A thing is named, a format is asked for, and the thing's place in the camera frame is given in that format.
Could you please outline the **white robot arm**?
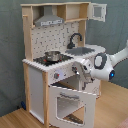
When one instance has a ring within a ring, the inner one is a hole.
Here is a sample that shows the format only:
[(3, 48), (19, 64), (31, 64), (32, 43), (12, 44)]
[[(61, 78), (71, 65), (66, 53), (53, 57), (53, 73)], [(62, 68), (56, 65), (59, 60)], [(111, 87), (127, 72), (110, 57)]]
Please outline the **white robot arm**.
[(128, 42), (126, 47), (116, 54), (98, 53), (94, 57), (94, 62), (90, 59), (77, 58), (75, 69), (83, 82), (92, 83), (94, 79), (109, 81), (115, 75), (114, 67), (127, 58)]

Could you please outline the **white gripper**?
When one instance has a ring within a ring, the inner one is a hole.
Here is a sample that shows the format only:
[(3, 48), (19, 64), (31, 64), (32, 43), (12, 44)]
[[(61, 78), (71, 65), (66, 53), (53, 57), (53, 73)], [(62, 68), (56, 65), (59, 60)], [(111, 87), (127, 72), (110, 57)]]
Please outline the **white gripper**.
[(85, 83), (92, 83), (93, 78), (91, 77), (91, 69), (93, 67), (92, 62), (87, 59), (76, 59), (75, 66), (77, 68), (77, 72), (80, 75), (80, 79)]

